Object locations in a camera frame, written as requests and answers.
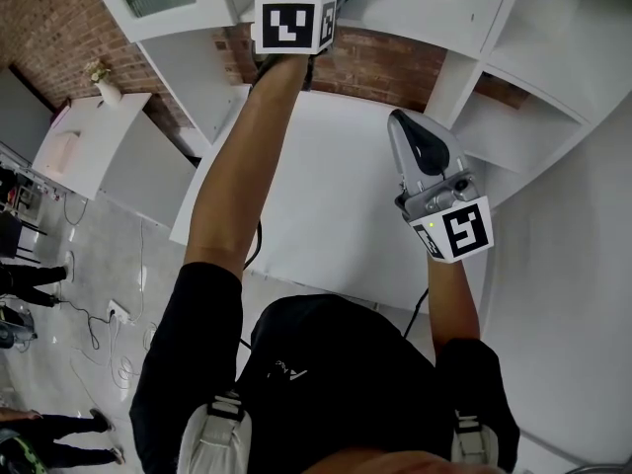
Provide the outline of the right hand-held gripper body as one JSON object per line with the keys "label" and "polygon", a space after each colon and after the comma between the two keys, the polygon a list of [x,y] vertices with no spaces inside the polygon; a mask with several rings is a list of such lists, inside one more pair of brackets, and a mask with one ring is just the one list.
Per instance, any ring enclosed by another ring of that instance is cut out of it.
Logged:
{"label": "right hand-held gripper body", "polygon": [[468,170],[414,195],[404,191],[395,204],[437,262],[456,263],[494,246],[488,198]]}

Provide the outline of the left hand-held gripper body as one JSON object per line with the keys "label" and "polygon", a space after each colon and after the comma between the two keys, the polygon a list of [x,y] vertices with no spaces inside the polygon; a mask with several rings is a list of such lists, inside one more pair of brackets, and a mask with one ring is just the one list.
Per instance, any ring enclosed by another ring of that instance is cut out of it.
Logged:
{"label": "left hand-held gripper body", "polygon": [[315,58],[334,41],[338,0],[255,0],[251,56],[261,79],[287,55],[308,58],[302,88],[309,90]]}

